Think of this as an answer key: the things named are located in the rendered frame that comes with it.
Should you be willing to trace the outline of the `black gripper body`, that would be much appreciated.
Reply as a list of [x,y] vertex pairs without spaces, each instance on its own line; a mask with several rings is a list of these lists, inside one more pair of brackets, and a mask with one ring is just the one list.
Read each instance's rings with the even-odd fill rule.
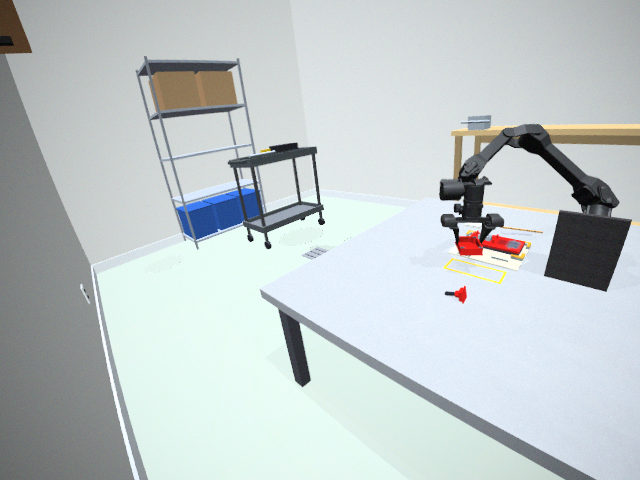
[[483,200],[463,200],[463,217],[455,217],[454,214],[442,214],[440,223],[443,227],[457,227],[458,223],[485,223],[486,227],[504,227],[505,220],[498,214],[482,215]]

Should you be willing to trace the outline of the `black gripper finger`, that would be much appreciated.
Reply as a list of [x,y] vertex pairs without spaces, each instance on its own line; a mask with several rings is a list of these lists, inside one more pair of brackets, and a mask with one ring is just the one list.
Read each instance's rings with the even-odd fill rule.
[[455,235],[455,239],[458,245],[459,242],[459,228],[457,227],[449,227],[449,229],[453,229],[454,235]]
[[479,243],[482,244],[486,236],[492,231],[496,230],[496,227],[486,227],[485,223],[482,223],[482,229],[480,232]]

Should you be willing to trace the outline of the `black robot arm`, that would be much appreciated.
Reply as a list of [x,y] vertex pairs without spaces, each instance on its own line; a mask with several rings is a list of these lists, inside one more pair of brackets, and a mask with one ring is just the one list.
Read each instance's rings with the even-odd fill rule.
[[[518,136],[519,139],[516,138]],[[539,155],[550,164],[573,187],[574,194],[571,196],[581,204],[583,213],[611,216],[612,209],[620,204],[609,185],[579,169],[551,143],[548,132],[540,124],[503,129],[484,150],[464,162],[457,179],[440,180],[441,201],[461,200],[463,196],[468,201],[483,200],[485,185],[492,185],[492,182],[486,176],[481,179],[477,179],[477,176],[505,145]]]

